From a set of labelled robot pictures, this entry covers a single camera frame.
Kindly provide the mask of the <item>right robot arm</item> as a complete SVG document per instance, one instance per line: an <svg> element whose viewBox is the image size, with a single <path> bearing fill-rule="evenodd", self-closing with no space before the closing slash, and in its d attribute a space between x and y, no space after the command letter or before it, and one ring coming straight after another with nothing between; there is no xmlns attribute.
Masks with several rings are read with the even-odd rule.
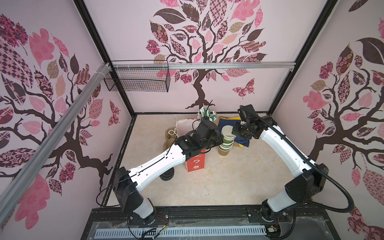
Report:
<svg viewBox="0 0 384 240"><path fill-rule="evenodd" d="M266 142L283 160L294 179L285 185L284 190L263 201L261 214L266 221L275 219L276 214L286 208L309 200L321 192L326 178L300 157L302 153L286 136L276 122L269 116L235 123L232 133L244 139L261 139Z"/></svg>

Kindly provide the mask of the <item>black coffee cup lid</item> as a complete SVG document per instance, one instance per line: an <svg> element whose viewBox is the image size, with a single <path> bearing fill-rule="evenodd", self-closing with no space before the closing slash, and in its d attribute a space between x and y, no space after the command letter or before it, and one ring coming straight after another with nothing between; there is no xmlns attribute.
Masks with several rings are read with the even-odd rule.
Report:
<svg viewBox="0 0 384 240"><path fill-rule="evenodd" d="M169 180L171 180L174 177L174 174L175 174L174 168L170 168L169 170L167 170L166 172L161 174L160 178L163 181L169 181Z"/></svg>

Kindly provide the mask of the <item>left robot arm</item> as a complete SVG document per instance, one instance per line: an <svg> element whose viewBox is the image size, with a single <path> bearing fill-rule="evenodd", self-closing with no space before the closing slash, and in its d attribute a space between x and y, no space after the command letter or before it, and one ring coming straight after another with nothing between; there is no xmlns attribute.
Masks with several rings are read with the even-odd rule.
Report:
<svg viewBox="0 0 384 240"><path fill-rule="evenodd" d="M136 214L143 220L154 218L155 207L141 194L145 187L173 167L198 156L204 150L219 146L223 139L218 126L204 120L186 135L175 139L167 150L148 162L130 170L124 167L118 169L112 189L121 211L128 216Z"/></svg>

